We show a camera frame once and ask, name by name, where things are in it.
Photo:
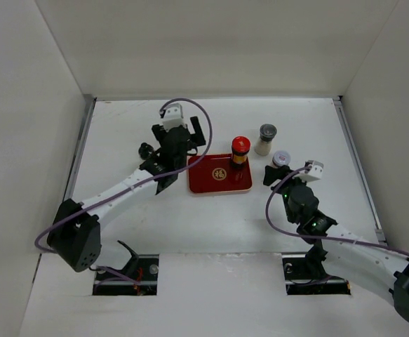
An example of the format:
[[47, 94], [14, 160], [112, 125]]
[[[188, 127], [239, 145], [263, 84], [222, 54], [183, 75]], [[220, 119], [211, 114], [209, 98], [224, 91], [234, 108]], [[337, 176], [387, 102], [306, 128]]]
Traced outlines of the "silver-lid spice jar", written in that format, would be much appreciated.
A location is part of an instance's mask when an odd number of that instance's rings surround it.
[[270, 166], [279, 169], [282, 166], [288, 166], [291, 162], [291, 155], [285, 150], [275, 151], [271, 158]]

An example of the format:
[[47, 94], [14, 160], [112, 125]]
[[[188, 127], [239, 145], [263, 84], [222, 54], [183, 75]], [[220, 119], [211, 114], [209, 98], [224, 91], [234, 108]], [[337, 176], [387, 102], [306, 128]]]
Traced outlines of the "tall red-cap sauce bottle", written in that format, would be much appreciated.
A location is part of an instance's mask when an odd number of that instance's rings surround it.
[[248, 162], [250, 152], [250, 141], [245, 136], [236, 136], [231, 143], [232, 156], [231, 165], [236, 169], [241, 169]]

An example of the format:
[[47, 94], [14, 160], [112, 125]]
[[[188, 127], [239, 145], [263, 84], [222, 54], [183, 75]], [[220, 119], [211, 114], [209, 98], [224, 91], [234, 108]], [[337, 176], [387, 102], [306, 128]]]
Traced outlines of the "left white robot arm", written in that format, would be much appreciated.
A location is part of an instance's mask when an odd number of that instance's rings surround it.
[[188, 152], [206, 144], [198, 118], [190, 120], [193, 133], [184, 125], [170, 130], [154, 125], [152, 132], [160, 148], [130, 176], [90, 199], [61, 203], [47, 243], [75, 272], [103, 266], [112, 268], [120, 279], [135, 276], [134, 251], [121, 240], [103, 242], [101, 232], [132, 206], [172, 185], [186, 166]]

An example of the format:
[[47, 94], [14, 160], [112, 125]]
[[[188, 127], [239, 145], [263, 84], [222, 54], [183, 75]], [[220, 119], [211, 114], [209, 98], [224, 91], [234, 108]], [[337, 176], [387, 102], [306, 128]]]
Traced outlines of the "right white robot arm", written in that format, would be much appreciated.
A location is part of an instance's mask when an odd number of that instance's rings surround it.
[[288, 232], [272, 220], [268, 224], [310, 245], [304, 262], [310, 276], [334, 276], [358, 284], [388, 302], [409, 323], [409, 253], [364, 241], [320, 211], [319, 199], [308, 184], [320, 179], [322, 170], [317, 161], [297, 170], [265, 166], [263, 184], [272, 195], [281, 195], [286, 218], [297, 228]]

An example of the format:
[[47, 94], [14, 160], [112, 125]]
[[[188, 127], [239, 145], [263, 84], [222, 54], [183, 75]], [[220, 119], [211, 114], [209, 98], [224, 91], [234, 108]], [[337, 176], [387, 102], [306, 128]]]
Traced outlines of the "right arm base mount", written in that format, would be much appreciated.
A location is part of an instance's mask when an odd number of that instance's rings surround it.
[[347, 280], [326, 273], [322, 255], [315, 248], [308, 252], [283, 253], [283, 275], [289, 296], [350, 295]]

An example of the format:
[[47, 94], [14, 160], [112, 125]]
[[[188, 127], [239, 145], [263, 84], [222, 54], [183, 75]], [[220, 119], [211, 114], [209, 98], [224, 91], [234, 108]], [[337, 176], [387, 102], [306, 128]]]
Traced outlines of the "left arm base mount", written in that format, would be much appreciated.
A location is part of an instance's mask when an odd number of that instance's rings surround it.
[[117, 269], [105, 266], [90, 267], [95, 280], [93, 296], [155, 296], [159, 276], [159, 255], [138, 254], [121, 240], [105, 247], [105, 262], [113, 262]]

